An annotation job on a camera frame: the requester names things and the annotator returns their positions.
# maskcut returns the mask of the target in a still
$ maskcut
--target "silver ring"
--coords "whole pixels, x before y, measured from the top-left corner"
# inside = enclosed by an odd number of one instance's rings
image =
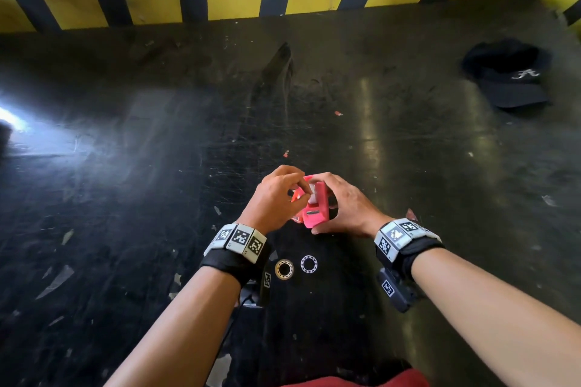
[[[313,261],[313,263],[315,264],[315,266],[313,266],[313,269],[307,269],[306,267],[304,267],[304,261],[307,259],[311,259]],[[319,266],[319,263],[317,262],[316,258],[314,258],[311,255],[307,255],[305,257],[303,257],[303,259],[300,261],[300,268],[306,272],[307,274],[312,274],[317,270],[317,267]]]
[[[281,273],[281,266],[282,265],[288,265],[288,267],[289,267],[288,273],[286,273],[286,274]],[[288,280],[289,278],[292,277],[292,274],[294,274],[294,265],[292,264],[292,262],[290,260],[287,260],[287,259],[279,260],[277,262],[277,264],[274,265],[274,273],[277,275],[277,277],[279,279]]]

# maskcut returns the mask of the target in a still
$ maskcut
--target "person's left arm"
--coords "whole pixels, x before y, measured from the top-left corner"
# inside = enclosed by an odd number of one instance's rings
[[[289,189],[307,194],[290,202]],[[280,166],[256,187],[236,221],[266,235],[306,207],[304,172]],[[105,387],[203,386],[240,294],[232,275],[203,266],[163,311]]]

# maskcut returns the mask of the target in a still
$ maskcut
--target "white embroidered logo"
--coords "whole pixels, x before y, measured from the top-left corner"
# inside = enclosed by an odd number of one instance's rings
[[[518,71],[518,77],[511,77],[513,80],[519,80],[521,78],[523,78],[526,75],[531,75],[533,77],[538,77],[540,74],[536,71],[534,71],[533,69],[527,69],[527,70],[520,70]]]

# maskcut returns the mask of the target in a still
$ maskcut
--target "hand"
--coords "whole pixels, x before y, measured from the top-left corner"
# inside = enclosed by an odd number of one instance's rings
[[[342,177],[327,172],[314,174],[309,180],[310,183],[320,181],[324,181],[335,194],[339,212],[336,218],[314,227],[311,230],[313,234],[348,232],[358,236],[375,237],[384,224],[395,220],[379,211],[360,189]]]
[[[298,187],[305,194],[291,202],[288,191]],[[311,194],[311,187],[304,180],[304,171],[290,165],[281,165],[258,184],[236,223],[248,225],[266,236],[305,208]]]

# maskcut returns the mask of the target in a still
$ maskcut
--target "pink tape dispenser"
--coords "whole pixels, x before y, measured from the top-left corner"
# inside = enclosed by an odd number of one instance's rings
[[[313,176],[305,176],[304,180],[309,182]],[[327,186],[323,181],[309,184],[311,186],[311,194],[307,207],[297,213],[292,220],[297,223],[304,223],[308,229],[313,228],[319,223],[327,222],[329,220],[329,196],[327,193]],[[297,188],[292,196],[291,202],[299,199],[304,194],[302,188]]]

